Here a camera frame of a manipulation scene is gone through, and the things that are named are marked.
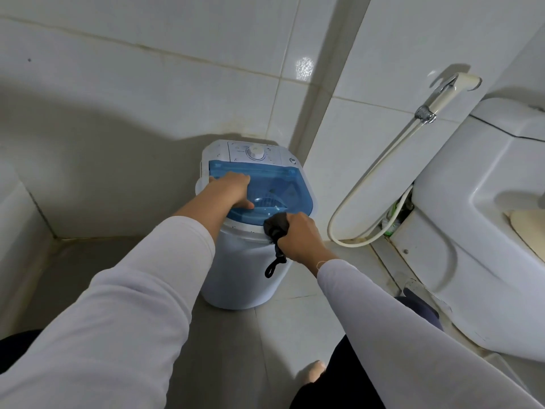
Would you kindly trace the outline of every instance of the toilet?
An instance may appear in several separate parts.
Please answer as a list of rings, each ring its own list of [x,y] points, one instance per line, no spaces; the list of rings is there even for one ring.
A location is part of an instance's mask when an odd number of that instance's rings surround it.
[[[392,237],[469,339],[542,362],[545,262],[509,215],[544,209],[544,193],[545,113],[486,99],[419,175],[415,209]]]

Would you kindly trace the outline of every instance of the foot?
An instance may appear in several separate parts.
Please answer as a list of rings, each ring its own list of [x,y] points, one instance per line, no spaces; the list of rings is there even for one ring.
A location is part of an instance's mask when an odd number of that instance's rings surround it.
[[[309,373],[305,379],[305,384],[314,383],[318,380],[320,375],[325,371],[325,364],[321,360],[315,361],[309,369]]]

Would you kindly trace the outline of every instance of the person's left hand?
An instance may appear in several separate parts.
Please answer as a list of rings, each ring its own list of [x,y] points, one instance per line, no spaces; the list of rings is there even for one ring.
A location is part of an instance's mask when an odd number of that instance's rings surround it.
[[[254,205],[248,201],[248,184],[250,177],[243,173],[227,172],[225,176],[215,179],[209,177],[207,189],[218,197],[225,199],[232,208],[253,209]]]

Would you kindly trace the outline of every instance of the white long-sleeve shirt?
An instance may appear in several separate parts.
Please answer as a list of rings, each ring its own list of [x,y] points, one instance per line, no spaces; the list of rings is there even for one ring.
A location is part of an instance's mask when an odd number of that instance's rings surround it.
[[[0,407],[162,408],[214,250],[197,221],[162,222],[0,376]],[[387,409],[541,407],[346,261],[318,283]]]

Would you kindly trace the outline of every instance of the person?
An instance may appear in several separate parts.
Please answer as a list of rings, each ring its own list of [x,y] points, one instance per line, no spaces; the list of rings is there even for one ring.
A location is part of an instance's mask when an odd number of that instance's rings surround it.
[[[212,181],[115,267],[95,275],[78,300],[0,376],[0,407],[164,407],[173,363],[187,340],[191,309],[223,220],[233,206],[252,208],[246,199],[249,180],[227,173]],[[541,407],[501,372],[340,260],[306,215],[289,215],[288,220],[289,232],[279,246],[317,277],[346,333],[337,348],[352,353],[344,363],[358,368],[360,376],[347,381],[352,391],[303,387],[294,405]],[[371,389],[360,382],[362,371]],[[329,374],[330,367],[315,385]],[[320,389],[335,386],[325,383]]]

